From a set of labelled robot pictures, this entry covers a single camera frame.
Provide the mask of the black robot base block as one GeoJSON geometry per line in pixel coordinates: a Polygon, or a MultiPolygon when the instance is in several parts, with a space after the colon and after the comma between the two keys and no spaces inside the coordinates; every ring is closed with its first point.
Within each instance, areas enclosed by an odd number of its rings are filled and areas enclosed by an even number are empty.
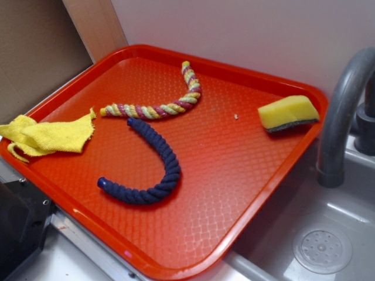
{"type": "Polygon", "coordinates": [[[54,203],[31,181],[1,183],[1,280],[9,280],[44,248],[54,203]]]}

